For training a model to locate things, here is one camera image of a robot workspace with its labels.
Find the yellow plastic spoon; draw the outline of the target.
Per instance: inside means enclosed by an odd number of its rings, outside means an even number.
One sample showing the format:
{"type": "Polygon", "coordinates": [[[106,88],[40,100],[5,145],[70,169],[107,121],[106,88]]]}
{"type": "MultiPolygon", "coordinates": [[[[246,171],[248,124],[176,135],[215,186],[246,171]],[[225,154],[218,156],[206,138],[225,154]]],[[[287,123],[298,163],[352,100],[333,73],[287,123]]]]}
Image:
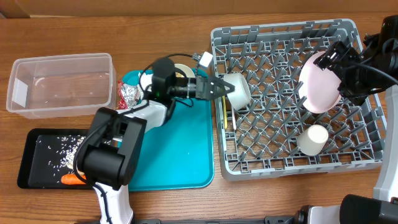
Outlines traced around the yellow plastic spoon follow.
{"type": "Polygon", "coordinates": [[[222,96],[222,106],[223,106],[223,124],[224,128],[227,129],[228,127],[228,120],[227,120],[227,112],[226,112],[226,98],[222,96]]]}

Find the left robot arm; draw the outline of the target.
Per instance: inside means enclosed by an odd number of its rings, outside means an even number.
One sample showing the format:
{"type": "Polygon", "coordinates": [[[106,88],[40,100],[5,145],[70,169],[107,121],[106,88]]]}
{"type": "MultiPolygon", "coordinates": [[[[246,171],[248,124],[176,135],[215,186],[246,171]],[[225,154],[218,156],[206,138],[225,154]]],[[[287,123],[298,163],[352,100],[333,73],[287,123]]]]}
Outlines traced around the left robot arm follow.
{"type": "Polygon", "coordinates": [[[234,91],[214,76],[177,77],[170,55],[149,65],[152,81],[140,104],[128,110],[97,110],[87,137],[76,150],[73,171],[92,187],[101,210],[100,223],[133,223],[128,184],[137,167],[146,132],[165,124],[180,98],[211,101],[234,91]]]}

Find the white paper cup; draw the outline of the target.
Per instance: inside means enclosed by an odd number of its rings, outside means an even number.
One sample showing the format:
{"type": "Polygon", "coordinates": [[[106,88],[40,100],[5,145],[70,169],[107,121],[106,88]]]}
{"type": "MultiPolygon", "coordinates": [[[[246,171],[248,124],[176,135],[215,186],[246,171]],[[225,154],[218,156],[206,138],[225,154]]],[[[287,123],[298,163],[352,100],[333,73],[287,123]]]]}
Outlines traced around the white paper cup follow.
{"type": "Polygon", "coordinates": [[[297,138],[297,146],[301,152],[308,156],[315,156],[321,152],[328,140],[328,131],[319,124],[314,124],[306,129],[297,138]]]}

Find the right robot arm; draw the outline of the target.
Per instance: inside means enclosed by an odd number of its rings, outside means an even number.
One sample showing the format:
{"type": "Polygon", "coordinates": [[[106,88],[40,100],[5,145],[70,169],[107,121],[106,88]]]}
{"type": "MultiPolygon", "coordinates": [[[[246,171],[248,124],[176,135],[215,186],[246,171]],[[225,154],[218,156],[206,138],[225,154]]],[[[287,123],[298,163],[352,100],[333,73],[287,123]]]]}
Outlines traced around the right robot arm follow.
{"type": "Polygon", "coordinates": [[[397,223],[397,16],[385,17],[380,33],[366,36],[363,42],[366,48],[357,52],[337,41],[314,61],[340,79],[339,93],[354,104],[385,93],[386,138],[373,196],[347,195],[340,205],[339,222],[397,223]]]}

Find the pink round plate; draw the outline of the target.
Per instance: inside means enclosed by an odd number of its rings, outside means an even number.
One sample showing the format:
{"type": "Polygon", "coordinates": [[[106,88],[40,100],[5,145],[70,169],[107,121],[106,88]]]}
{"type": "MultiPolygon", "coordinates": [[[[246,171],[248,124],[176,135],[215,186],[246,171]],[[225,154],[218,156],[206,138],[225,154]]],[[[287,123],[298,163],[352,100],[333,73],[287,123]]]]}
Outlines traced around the pink round plate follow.
{"type": "Polygon", "coordinates": [[[315,59],[324,52],[312,55],[302,67],[299,81],[303,85],[299,88],[299,97],[306,97],[303,106],[312,113],[324,113],[332,109],[340,100],[338,87],[341,80],[329,69],[320,69],[314,64],[315,59]]]}

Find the grey bowl with rice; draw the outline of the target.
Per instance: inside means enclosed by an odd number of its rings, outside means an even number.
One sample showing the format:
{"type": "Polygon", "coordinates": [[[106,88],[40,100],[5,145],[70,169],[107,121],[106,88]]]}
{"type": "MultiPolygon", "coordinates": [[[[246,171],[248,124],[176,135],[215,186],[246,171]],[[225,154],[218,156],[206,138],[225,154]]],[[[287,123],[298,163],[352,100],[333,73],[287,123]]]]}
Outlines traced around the grey bowl with rice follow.
{"type": "Polygon", "coordinates": [[[240,110],[250,104],[251,94],[248,83],[241,73],[230,73],[223,77],[223,80],[234,86],[234,91],[227,94],[231,106],[240,110]]]}

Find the cream bowl with peanuts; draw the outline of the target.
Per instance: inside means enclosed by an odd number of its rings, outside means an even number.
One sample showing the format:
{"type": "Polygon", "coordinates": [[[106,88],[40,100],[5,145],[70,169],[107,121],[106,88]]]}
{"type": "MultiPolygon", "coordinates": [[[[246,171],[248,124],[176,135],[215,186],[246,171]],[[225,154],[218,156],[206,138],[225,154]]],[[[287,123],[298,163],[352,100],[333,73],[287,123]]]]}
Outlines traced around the cream bowl with peanuts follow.
{"type": "MultiPolygon", "coordinates": [[[[195,78],[194,71],[190,67],[181,63],[176,63],[175,68],[181,70],[186,75],[187,78],[195,78]]],[[[175,72],[175,76],[181,78],[184,77],[183,74],[178,71],[175,72]]]]}

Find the orange carrot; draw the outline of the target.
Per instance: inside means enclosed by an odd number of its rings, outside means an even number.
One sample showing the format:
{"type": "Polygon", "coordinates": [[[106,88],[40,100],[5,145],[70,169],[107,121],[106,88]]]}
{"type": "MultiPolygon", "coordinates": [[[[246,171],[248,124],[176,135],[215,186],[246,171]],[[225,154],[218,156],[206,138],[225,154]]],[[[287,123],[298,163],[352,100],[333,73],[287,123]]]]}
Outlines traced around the orange carrot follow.
{"type": "Polygon", "coordinates": [[[61,183],[65,185],[85,185],[75,174],[65,174],[61,178],[61,183]]]}

